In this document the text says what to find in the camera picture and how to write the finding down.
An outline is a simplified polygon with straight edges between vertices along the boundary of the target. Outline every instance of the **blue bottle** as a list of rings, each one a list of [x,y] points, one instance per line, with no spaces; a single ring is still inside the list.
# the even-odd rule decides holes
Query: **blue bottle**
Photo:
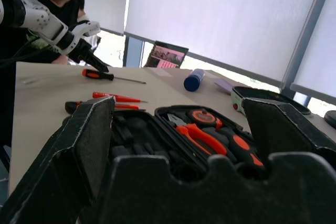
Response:
[[[203,69],[195,69],[184,80],[184,88],[190,92],[196,91],[204,78],[205,71]]]

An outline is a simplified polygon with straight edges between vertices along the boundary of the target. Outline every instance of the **tool case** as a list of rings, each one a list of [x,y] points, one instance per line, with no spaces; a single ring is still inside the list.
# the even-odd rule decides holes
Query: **tool case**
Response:
[[[290,104],[243,107],[254,137],[203,106],[152,116],[113,111],[113,97],[84,102],[17,185],[1,223],[334,223],[335,143]],[[168,117],[193,123],[190,111],[218,118],[263,165],[202,152]]]

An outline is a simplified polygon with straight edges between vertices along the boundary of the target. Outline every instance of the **cable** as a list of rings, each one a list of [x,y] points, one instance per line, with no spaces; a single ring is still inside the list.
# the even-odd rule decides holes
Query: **cable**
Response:
[[[23,50],[25,50],[25,48],[27,46],[29,46],[31,43],[37,41],[38,39],[39,39],[39,37],[36,37],[36,38],[34,38],[30,41],[27,41],[26,43],[23,44],[23,46],[21,46],[19,48],[19,50],[16,51],[16,53],[10,59],[0,59],[0,62],[9,62],[11,59],[18,57],[23,52]]]
[[[40,54],[41,52],[47,50],[49,47],[51,47],[50,45],[38,50],[38,51],[35,51],[35,52],[31,52],[27,55],[23,55],[21,57],[16,57],[16,58],[11,58],[11,59],[7,59],[6,63],[3,63],[2,65],[0,65],[0,69],[1,68],[6,68],[8,67],[9,65],[11,65],[12,63],[16,62],[16,61],[22,61],[22,60],[25,60],[25,59],[28,59],[30,57],[33,57],[33,56],[36,56],[38,54]]]

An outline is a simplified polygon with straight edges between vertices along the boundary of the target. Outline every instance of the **robotic hand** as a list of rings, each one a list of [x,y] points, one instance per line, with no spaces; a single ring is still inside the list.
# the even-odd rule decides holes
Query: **robotic hand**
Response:
[[[98,22],[80,24],[70,31],[38,0],[0,0],[0,25],[28,28],[73,61],[84,60],[99,71],[109,71],[93,54],[91,45],[81,38],[100,32]]]

